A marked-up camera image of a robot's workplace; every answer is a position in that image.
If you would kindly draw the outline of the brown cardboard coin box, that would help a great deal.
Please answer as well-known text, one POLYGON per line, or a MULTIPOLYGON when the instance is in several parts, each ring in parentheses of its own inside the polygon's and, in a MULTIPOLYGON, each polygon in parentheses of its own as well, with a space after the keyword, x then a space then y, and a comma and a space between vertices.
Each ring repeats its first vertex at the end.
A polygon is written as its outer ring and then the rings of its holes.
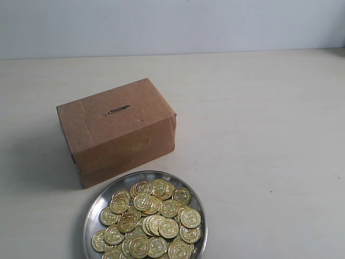
POLYGON ((144 78, 57 106, 83 188, 175 149, 177 114, 144 78))

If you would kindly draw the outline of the gold coin top centre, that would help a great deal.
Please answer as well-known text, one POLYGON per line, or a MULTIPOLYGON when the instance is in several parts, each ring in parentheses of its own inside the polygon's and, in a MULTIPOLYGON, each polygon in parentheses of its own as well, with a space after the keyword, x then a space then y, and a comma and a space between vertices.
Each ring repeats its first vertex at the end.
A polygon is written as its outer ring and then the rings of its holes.
POLYGON ((134 185, 134 193, 138 195, 140 193, 146 193, 151 195, 153 192, 153 187, 150 181, 142 180, 134 185))

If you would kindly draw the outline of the gold coin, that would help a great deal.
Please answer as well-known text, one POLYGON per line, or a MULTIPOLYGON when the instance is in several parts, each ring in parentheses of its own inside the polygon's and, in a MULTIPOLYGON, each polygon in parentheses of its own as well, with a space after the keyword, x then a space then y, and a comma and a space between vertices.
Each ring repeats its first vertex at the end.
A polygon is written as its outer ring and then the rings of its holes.
POLYGON ((105 230, 100 230, 96 232, 91 240, 92 248, 99 252, 103 253, 105 251, 106 241, 105 241, 105 230))
POLYGON ((153 197, 147 193, 139 193, 134 198, 134 207, 139 211, 146 211, 151 208, 153 197))
POLYGON ((189 229, 198 227, 201 223, 201 219, 200 213, 192 208, 183 210, 180 215, 181 224, 189 229))
POLYGON ((138 195, 140 193, 146 193, 151 195, 153 192, 153 187, 150 181, 142 180, 134 185, 134 193, 138 195))
POLYGON ((130 201, 125 197, 116 197, 110 202, 110 210, 114 214, 122 214, 129 209, 130 201))
POLYGON ((179 233, 179 225, 174 219, 164 219, 158 226, 160 235, 164 238, 174 238, 179 233))

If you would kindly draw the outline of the gold coin right side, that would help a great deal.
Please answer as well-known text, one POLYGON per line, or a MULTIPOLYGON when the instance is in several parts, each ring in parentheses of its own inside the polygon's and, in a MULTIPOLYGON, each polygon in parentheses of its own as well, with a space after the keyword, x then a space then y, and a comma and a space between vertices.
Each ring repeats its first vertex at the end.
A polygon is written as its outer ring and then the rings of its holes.
POLYGON ((183 210, 180 215, 181 224, 189 229, 198 227, 201 223, 201 219, 200 213, 192 208, 183 210))

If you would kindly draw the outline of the gold coin upper left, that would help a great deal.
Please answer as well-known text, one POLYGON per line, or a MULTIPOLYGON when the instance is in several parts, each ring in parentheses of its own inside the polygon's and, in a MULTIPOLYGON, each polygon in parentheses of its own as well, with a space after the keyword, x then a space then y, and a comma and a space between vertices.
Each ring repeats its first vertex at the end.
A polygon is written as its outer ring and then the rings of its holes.
POLYGON ((114 214, 122 214, 129 209, 130 201, 125 197, 116 197, 110 202, 110 210, 114 214))

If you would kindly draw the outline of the gold coin lower centre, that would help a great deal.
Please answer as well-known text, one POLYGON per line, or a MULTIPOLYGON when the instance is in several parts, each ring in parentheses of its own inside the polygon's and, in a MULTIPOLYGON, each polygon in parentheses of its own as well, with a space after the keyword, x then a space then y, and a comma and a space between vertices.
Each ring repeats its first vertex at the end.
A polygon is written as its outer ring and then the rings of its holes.
POLYGON ((174 238, 179 233, 179 225, 174 219, 164 219, 158 226, 160 235, 164 238, 174 238))

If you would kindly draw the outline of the round steel plate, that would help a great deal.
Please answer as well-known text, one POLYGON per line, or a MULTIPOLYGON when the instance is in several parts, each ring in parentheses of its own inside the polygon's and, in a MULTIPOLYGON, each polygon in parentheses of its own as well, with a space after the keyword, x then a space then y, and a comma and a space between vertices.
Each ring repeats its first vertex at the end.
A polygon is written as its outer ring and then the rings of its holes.
POLYGON ((94 200, 86 215, 84 228, 83 228, 83 250, 84 258, 102 258, 100 252, 95 251, 92 248, 92 237, 100 230, 105 229, 105 226, 100 221, 101 210, 107 207, 111 201, 111 197, 115 191, 119 189, 129 190, 132 185, 141 180, 153 181, 155 179, 164 179, 172 183, 175 187, 186 187, 191 192, 190 205, 193 209, 196 209, 201 217, 201 238, 195 244, 195 251, 191 255, 191 258, 204 258, 203 253, 206 248, 208 239, 208 225, 206 216, 204 213, 203 204, 198 197, 197 193, 182 179, 163 171, 145 170, 129 173, 123 176, 117 176, 94 200))

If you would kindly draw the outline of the gold coin far left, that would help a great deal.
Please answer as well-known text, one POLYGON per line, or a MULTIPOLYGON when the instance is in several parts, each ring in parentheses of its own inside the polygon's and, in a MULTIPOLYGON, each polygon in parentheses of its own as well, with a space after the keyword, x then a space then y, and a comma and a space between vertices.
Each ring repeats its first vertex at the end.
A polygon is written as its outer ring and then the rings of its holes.
POLYGON ((106 241, 105 241, 105 230, 100 230, 96 232, 91 240, 92 248, 99 252, 103 253, 105 251, 106 241))

